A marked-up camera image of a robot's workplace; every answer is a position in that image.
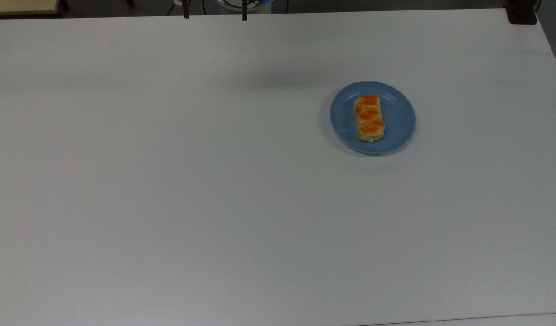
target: food on plate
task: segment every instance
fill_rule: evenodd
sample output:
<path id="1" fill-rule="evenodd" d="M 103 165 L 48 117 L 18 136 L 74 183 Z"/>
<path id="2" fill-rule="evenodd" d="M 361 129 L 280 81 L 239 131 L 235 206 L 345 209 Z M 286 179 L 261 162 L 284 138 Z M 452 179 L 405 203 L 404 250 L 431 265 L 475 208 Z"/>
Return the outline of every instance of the food on plate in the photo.
<path id="1" fill-rule="evenodd" d="M 378 95 L 362 95 L 354 101 L 354 121 L 358 138 L 375 142 L 385 135 L 385 122 Z"/>

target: orange glaze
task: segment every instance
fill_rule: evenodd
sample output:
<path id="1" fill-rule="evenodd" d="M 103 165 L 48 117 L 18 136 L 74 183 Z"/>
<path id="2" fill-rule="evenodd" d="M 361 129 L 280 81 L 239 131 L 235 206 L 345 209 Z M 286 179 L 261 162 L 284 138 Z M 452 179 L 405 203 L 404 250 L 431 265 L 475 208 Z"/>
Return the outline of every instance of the orange glaze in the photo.
<path id="1" fill-rule="evenodd" d="M 359 105 L 378 105 L 379 97 L 378 95 L 362 95 L 360 97 L 361 101 Z"/>
<path id="2" fill-rule="evenodd" d="M 362 126 L 360 126 L 359 130 L 363 134 L 367 134 L 367 135 L 368 134 L 376 134 L 384 126 L 385 126 L 385 122 L 375 120 L 375 121 L 370 121 L 370 122 L 367 122 L 366 124 L 363 124 Z"/>
<path id="3" fill-rule="evenodd" d="M 358 115 L 360 120 L 373 120 L 374 118 L 380 115 L 379 111 L 377 110 L 374 109 L 365 110 L 362 109 L 361 107 L 358 107 L 356 109 L 356 114 Z"/>

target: cable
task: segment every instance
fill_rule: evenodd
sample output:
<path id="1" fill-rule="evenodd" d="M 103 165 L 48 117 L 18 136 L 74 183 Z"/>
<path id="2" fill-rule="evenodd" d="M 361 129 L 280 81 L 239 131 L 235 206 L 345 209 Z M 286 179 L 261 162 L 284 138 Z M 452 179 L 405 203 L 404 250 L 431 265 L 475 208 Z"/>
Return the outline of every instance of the cable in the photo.
<path id="1" fill-rule="evenodd" d="M 173 8 L 175 8 L 175 4 L 173 4 L 169 9 L 169 11 L 167 12 L 167 16 L 173 11 Z"/>
<path id="2" fill-rule="evenodd" d="M 173 5 L 171 6 L 171 8 L 169 9 L 169 11 L 167 12 L 167 15 L 166 15 L 166 16 L 168 16 L 168 15 L 171 14 L 171 12 L 173 11 L 173 8 L 175 8 L 175 6 L 176 6 L 176 5 L 175 5 L 175 2 L 174 2 Z M 188 1 L 187 1 L 187 7 L 191 8 L 191 0 L 188 0 Z"/>

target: floor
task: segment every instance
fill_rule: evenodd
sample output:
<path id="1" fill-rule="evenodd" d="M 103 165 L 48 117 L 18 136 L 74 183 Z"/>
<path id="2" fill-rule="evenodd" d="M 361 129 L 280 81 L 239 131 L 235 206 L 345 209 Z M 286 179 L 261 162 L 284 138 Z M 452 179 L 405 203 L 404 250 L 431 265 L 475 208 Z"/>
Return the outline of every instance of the floor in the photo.
<path id="1" fill-rule="evenodd" d="M 172 7 L 173 0 L 134 0 L 130 8 L 127 0 L 67 0 L 70 9 L 63 17 L 121 17 L 121 16 L 164 16 Z M 193 0 L 191 15 L 203 15 L 199 0 Z M 414 9 L 466 9 L 501 8 L 506 0 L 274 0 L 272 13 L 334 12 L 334 11 L 371 11 L 371 10 L 414 10 Z M 220 14 L 220 6 L 215 0 L 203 0 L 205 13 Z M 183 15 L 183 10 L 175 6 L 172 16 Z M 556 0 L 541 0 L 537 12 L 551 49 L 556 56 Z"/>

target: table surface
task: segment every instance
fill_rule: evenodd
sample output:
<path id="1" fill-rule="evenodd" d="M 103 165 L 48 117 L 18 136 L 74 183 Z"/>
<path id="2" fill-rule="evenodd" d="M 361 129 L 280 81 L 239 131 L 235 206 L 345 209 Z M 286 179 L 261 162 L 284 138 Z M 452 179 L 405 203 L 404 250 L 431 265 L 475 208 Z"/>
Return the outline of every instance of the table surface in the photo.
<path id="1" fill-rule="evenodd" d="M 345 85 L 417 126 L 366 157 Z M 0 325 L 556 312 L 556 62 L 503 9 L 0 21 Z"/>
<path id="2" fill-rule="evenodd" d="M 0 0 L 0 15 L 56 13 L 58 0 Z"/>

